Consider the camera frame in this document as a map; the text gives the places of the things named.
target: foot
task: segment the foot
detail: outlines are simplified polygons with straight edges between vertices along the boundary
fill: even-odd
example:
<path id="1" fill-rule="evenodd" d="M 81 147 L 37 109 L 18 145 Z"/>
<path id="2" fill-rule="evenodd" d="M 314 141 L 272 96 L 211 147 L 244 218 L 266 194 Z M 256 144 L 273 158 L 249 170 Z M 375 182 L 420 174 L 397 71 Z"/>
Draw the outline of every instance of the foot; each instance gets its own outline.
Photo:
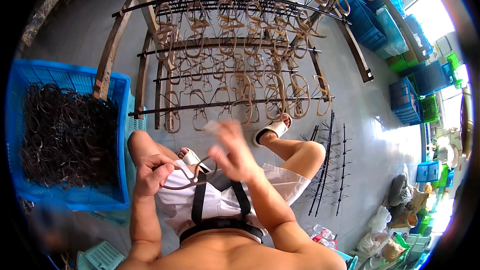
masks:
<path id="1" fill-rule="evenodd" d="M 287 115 L 282 116 L 282 121 L 285 123 L 286 127 L 290 127 L 290 118 Z M 265 146 L 265 143 L 272 139 L 277 139 L 279 136 L 271 130 L 268 130 L 266 133 L 264 133 L 259 140 L 260 145 Z"/>
<path id="2" fill-rule="evenodd" d="M 180 151 L 178 152 L 178 157 L 179 157 L 180 159 L 183 159 L 183 157 L 184 157 L 185 154 L 187 154 L 187 153 L 188 153 L 188 148 L 182 147 L 182 148 L 180 149 Z"/>

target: water bottle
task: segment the water bottle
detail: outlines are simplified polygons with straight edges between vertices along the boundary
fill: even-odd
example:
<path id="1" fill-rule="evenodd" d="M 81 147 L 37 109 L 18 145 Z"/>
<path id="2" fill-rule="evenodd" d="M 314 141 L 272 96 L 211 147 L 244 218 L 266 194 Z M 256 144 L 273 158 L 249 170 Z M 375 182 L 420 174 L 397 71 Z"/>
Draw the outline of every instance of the water bottle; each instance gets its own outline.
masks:
<path id="1" fill-rule="evenodd" d="M 313 227 L 313 231 L 317 234 L 325 238 L 326 240 L 334 240 L 335 235 L 327 228 L 323 227 L 322 225 L 315 225 Z"/>
<path id="2" fill-rule="evenodd" d="M 333 240 L 327 240 L 325 238 L 323 238 L 322 236 L 320 235 L 314 235 L 311 237 L 311 239 L 314 241 L 314 242 L 317 242 L 317 243 L 321 243 L 323 244 L 325 247 L 327 248 L 330 248 L 334 251 L 337 251 L 338 250 L 338 247 L 337 247 L 337 241 L 333 241 Z"/>

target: white slipper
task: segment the white slipper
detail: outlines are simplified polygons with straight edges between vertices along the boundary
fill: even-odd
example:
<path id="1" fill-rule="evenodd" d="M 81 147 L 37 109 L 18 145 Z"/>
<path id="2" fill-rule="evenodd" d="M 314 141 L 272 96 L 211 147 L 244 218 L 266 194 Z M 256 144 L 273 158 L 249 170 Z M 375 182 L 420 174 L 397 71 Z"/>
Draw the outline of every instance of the white slipper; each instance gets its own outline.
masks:
<path id="1" fill-rule="evenodd" d="M 285 125 L 285 122 L 279 121 L 279 122 L 273 122 L 271 121 L 268 125 L 266 125 L 264 128 L 258 130 L 254 135 L 253 135 L 253 144 L 257 147 L 263 147 L 263 145 L 260 145 L 260 138 L 261 136 L 265 135 L 268 130 L 273 131 L 278 137 L 281 137 L 283 134 L 287 132 L 287 130 L 290 128 L 292 125 L 292 117 L 288 113 L 283 113 L 283 115 L 287 115 L 288 118 L 290 119 L 290 125 L 287 127 Z"/>
<path id="2" fill-rule="evenodd" d="M 201 161 L 198 155 L 193 150 L 191 150 L 188 147 L 183 147 L 183 148 L 188 149 L 188 152 L 183 156 L 183 159 L 181 159 L 186 165 L 189 165 L 189 166 L 197 165 Z M 204 163 L 200 163 L 200 166 L 204 168 L 206 171 L 211 171 Z"/>

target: black strap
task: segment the black strap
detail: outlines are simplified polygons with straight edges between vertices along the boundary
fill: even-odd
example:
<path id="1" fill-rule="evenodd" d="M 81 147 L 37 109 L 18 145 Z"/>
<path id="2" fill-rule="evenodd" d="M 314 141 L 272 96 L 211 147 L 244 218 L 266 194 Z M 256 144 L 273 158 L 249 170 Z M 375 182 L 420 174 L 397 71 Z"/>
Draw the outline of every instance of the black strap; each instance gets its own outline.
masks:
<path id="1" fill-rule="evenodd" d="M 198 172 L 198 181 L 206 181 L 207 176 L 202 171 Z M 207 184 L 201 184 L 195 187 L 195 194 L 193 195 L 193 205 L 191 207 L 191 219 L 193 223 L 199 225 L 202 222 L 202 213 L 204 210 L 204 198 Z"/>
<path id="2" fill-rule="evenodd" d="M 198 181 L 206 181 L 207 175 L 203 172 L 198 172 Z M 190 227 L 184 231 L 180 236 L 180 243 L 186 238 L 193 236 L 194 234 L 209 230 L 209 229 L 219 229 L 219 228 L 237 228 L 249 232 L 250 234 L 258 237 L 263 244 L 263 233 L 262 231 L 253 226 L 247 224 L 247 214 L 251 211 L 250 201 L 248 200 L 247 194 L 243 190 L 242 183 L 231 180 L 231 185 L 235 197 L 237 197 L 238 204 L 241 210 L 241 220 L 233 218 L 210 218 L 202 220 L 202 213 L 204 209 L 204 199 L 205 199 L 205 190 L 207 189 L 207 184 L 198 185 L 195 187 L 195 194 L 193 195 L 193 204 L 191 207 L 191 219 L 195 226 Z"/>
<path id="3" fill-rule="evenodd" d="M 250 213 L 250 201 L 248 200 L 247 194 L 243 190 L 242 183 L 230 180 L 232 183 L 233 192 L 237 197 L 238 204 L 240 205 L 241 210 L 241 219 L 243 221 L 247 220 L 247 214 Z"/>
<path id="4" fill-rule="evenodd" d="M 263 233 L 262 231 L 253 226 L 245 223 L 244 221 L 237 220 L 234 218 L 210 218 L 210 219 L 205 219 L 203 220 L 199 225 L 195 225 L 193 227 L 190 227 L 186 231 L 184 231 L 180 235 L 180 244 L 182 244 L 183 240 L 186 238 L 195 235 L 196 233 L 206 231 L 209 229 L 219 229 L 219 228 L 237 228 L 244 230 L 255 237 L 259 238 L 261 243 L 263 244 Z"/>

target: window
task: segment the window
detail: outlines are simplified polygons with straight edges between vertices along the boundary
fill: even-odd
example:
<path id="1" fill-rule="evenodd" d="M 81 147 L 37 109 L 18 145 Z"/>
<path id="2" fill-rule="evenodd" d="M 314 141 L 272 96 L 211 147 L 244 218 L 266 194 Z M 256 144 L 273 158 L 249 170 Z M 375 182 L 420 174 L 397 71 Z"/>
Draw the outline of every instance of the window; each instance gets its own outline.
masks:
<path id="1" fill-rule="evenodd" d="M 415 16 L 430 44 L 455 31 L 441 0 L 417 0 L 405 10 L 405 14 Z"/>
<path id="2" fill-rule="evenodd" d="M 445 129 L 460 128 L 462 96 L 462 89 L 456 89 L 455 86 L 441 90 L 443 127 Z"/>

